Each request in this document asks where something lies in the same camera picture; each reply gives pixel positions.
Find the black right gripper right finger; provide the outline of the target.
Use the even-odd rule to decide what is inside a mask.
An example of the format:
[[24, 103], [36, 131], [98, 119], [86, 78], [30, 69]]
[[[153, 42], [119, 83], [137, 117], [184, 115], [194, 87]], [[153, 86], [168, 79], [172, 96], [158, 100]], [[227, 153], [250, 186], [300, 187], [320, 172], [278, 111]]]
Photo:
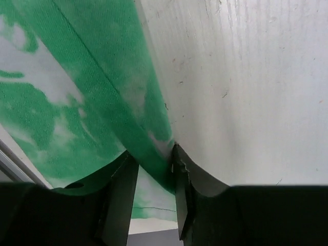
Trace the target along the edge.
[[172, 152], [179, 239], [184, 245], [217, 245], [215, 201], [229, 185], [197, 165], [180, 145]]

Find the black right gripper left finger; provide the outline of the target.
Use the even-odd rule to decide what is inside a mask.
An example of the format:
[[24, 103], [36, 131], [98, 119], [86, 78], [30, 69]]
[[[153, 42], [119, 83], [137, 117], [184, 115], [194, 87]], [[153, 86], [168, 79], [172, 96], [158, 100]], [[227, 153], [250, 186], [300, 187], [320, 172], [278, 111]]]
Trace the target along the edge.
[[139, 165], [125, 151], [92, 174], [56, 188], [58, 194], [80, 198], [91, 215], [91, 239], [98, 245], [126, 245]]

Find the green white tie-dye trousers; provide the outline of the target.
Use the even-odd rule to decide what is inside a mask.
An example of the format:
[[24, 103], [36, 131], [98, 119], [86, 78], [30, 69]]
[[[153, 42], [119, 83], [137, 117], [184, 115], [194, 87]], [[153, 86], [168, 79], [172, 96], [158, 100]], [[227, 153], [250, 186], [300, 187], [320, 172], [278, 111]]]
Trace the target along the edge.
[[1, 125], [55, 188], [128, 151], [132, 218], [176, 221], [174, 139], [135, 1], [1, 1]]

